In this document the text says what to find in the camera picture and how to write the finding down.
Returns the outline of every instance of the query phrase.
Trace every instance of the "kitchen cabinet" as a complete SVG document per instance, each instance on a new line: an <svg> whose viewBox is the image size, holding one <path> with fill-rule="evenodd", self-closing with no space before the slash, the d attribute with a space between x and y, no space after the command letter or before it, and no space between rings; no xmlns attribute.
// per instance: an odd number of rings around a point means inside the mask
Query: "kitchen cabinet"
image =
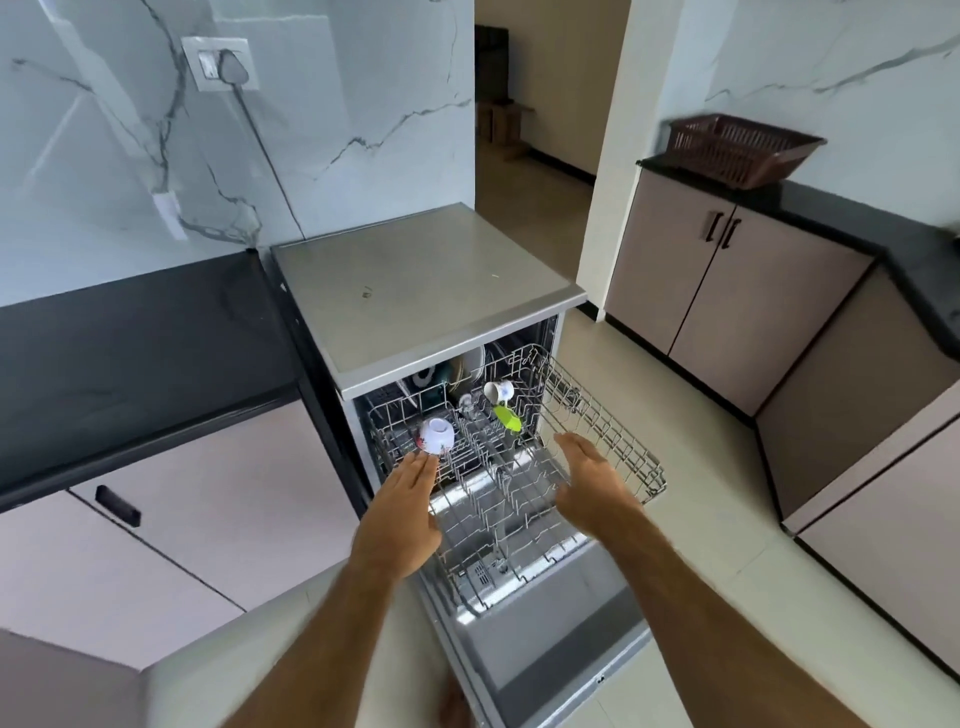
<svg viewBox="0 0 960 728"><path fill-rule="evenodd" d="M668 353L730 222L733 203L643 172L607 311Z"/></svg>
<svg viewBox="0 0 960 728"><path fill-rule="evenodd" d="M242 611L69 493L0 515L0 628L143 669Z"/></svg>
<svg viewBox="0 0 960 728"><path fill-rule="evenodd" d="M960 421L800 536L952 669L960 670Z"/></svg>
<svg viewBox="0 0 960 728"><path fill-rule="evenodd" d="M937 348L886 271L874 270L756 416L791 529L817 515L792 519L834 482L847 492L859 486L960 413L960 405L945 402L943 411L904 433L902 443L885 447L877 464L859 468L862 458L958 379L960 363ZM861 472L852 472L854 466ZM847 486L839 482L848 477L853 481Z"/></svg>
<svg viewBox="0 0 960 728"><path fill-rule="evenodd" d="M357 525L301 400L72 490L245 610L345 559Z"/></svg>
<svg viewBox="0 0 960 728"><path fill-rule="evenodd" d="M670 358L753 416L870 261L738 207Z"/></svg>

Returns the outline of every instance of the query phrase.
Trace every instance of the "wall socket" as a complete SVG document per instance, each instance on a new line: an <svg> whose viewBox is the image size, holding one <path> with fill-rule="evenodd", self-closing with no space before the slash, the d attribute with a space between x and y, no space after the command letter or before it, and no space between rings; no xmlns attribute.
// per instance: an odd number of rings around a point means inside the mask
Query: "wall socket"
<svg viewBox="0 0 960 728"><path fill-rule="evenodd" d="M180 39L183 53L193 80L197 82L200 91L229 91L230 84L225 84L217 75L217 63L221 51L232 51L237 60L243 63L250 78L240 87L246 91L256 91L260 88L260 80L253 66L253 56L250 53L250 44L244 37L200 37L188 36Z"/></svg>

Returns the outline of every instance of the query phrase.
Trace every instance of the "basket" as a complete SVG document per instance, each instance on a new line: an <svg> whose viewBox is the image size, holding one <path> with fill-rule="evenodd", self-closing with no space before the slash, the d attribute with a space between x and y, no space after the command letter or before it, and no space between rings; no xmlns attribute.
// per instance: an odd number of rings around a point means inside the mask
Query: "basket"
<svg viewBox="0 0 960 728"><path fill-rule="evenodd" d="M670 122L663 161L733 189L789 177L827 140L749 119L712 113Z"/></svg>
<svg viewBox="0 0 960 728"><path fill-rule="evenodd" d="M504 379L515 386L517 433L499 423L483 394L484 381ZM589 541L556 509L556 488L568 476L555 433L589 439L640 502L666 488L657 457L536 344L488 359L472 404L450 403L448 390L456 387L444 382L410 397L391 387L366 400L384 474L416 449L425 418L444 417L456 430L453 448L441 457L430 512L443 534L434 569L464 619L478 618Z"/></svg>

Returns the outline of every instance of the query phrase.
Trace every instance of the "black handle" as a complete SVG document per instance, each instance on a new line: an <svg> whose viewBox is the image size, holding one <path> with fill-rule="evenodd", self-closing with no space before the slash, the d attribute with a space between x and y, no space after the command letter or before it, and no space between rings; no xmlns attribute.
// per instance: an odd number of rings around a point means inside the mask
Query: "black handle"
<svg viewBox="0 0 960 728"><path fill-rule="evenodd" d="M106 485L97 486L97 492L93 499L126 525L132 528L137 528L140 525L140 511L116 495Z"/></svg>
<svg viewBox="0 0 960 728"><path fill-rule="evenodd" d="M720 247L721 247L721 248L726 249L726 248L729 248L729 247L730 247L730 239L731 239L731 237L733 236L733 231L735 231L735 230L736 230L736 226L738 226L738 225L739 225L740 223L742 223L742 222L743 222L743 221L742 221L740 218L736 218L735 220L731 220L730 226L727 228L727 235L724 237L723 242L720 243Z"/></svg>
<svg viewBox="0 0 960 728"><path fill-rule="evenodd" d="M714 213L713 213L713 222L710 223L709 230L707 230L707 235L706 235L706 237L704 237L704 240L705 240L706 242L708 242L708 243L712 243L712 242L713 242L713 234L716 232L717 223L720 222L721 218L723 218L723 212L714 212Z"/></svg>

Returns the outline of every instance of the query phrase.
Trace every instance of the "black countertop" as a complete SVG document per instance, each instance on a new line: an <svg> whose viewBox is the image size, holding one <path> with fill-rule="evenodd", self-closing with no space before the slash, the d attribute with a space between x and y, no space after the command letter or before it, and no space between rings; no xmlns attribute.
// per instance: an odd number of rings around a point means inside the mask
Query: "black countertop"
<svg viewBox="0 0 960 728"><path fill-rule="evenodd" d="M638 164L876 257L941 351L960 360L960 249L950 232L790 180L760 189L733 190L671 167L660 157Z"/></svg>
<svg viewBox="0 0 960 728"><path fill-rule="evenodd" d="M295 386L293 356L249 253L0 307L0 497L255 408Z"/></svg>

